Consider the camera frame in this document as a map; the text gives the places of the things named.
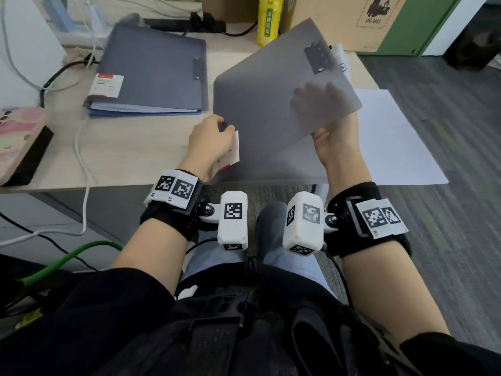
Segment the wooden desk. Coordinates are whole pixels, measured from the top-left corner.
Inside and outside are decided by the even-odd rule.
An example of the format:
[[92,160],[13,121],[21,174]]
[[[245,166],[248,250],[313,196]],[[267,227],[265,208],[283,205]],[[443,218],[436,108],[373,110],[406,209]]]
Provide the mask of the wooden desk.
[[[209,106],[212,107],[213,82],[216,77],[258,50],[258,46],[254,42],[254,34],[241,38],[226,37],[222,34],[190,36],[207,41]],[[355,88],[378,88],[354,53],[349,53],[348,59]],[[56,86],[71,84],[71,81],[81,76],[83,70],[70,71]],[[54,132],[53,140],[32,182],[27,186],[5,188],[2,191],[36,192],[85,187],[85,177],[74,152],[74,138],[77,129],[85,120],[86,110],[82,104],[94,74],[95,71],[88,71],[84,81],[78,86],[48,94],[46,108],[51,113],[48,126]],[[163,169],[178,166],[186,154],[188,137],[193,126],[210,113],[204,113],[202,116],[91,120],[81,132],[80,148],[94,177],[92,186],[153,184]],[[273,174],[268,174],[265,183],[304,182],[302,177],[292,178],[294,177],[281,175],[280,179],[273,179]],[[261,181],[264,179],[253,176],[250,183]]]

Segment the green cabinet side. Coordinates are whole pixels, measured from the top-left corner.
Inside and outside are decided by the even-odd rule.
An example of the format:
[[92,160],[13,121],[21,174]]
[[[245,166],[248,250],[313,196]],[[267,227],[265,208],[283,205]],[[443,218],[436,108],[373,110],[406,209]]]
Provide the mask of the green cabinet side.
[[376,52],[366,55],[421,55],[461,0],[407,0]]

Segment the green cable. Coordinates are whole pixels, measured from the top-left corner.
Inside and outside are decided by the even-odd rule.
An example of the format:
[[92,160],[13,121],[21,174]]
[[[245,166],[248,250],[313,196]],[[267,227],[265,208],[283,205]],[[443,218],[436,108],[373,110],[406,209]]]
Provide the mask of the green cable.
[[87,243],[87,244],[84,244],[83,246],[79,246],[73,252],[68,253],[66,256],[62,257],[60,260],[56,261],[55,263],[53,263],[51,265],[47,265],[41,271],[36,272],[35,274],[32,274],[31,276],[28,276],[26,278],[23,278],[21,281],[25,287],[36,284],[37,282],[39,282],[43,278],[46,278],[53,271],[58,270],[61,266],[65,265],[69,260],[78,256],[80,253],[84,252],[85,250],[87,250],[89,248],[92,248],[94,246],[100,246],[100,245],[112,246],[113,248],[115,248],[118,251],[122,250],[122,247],[119,246],[118,244],[116,244],[114,242],[105,241],[105,240]]

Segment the yellow bottle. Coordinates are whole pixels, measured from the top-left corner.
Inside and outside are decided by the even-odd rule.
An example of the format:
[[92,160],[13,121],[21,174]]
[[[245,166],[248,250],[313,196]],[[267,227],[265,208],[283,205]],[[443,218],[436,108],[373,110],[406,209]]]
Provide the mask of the yellow bottle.
[[259,46],[266,46],[279,36],[283,2],[284,0],[259,0]]

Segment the cardboard box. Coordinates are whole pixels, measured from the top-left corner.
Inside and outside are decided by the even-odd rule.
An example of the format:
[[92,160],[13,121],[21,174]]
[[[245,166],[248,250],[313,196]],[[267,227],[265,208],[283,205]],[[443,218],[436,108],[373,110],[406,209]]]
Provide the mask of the cardboard box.
[[227,24],[256,22],[259,0],[202,0],[202,9]]
[[280,32],[307,18],[327,43],[347,51],[376,51],[406,0],[284,0]]

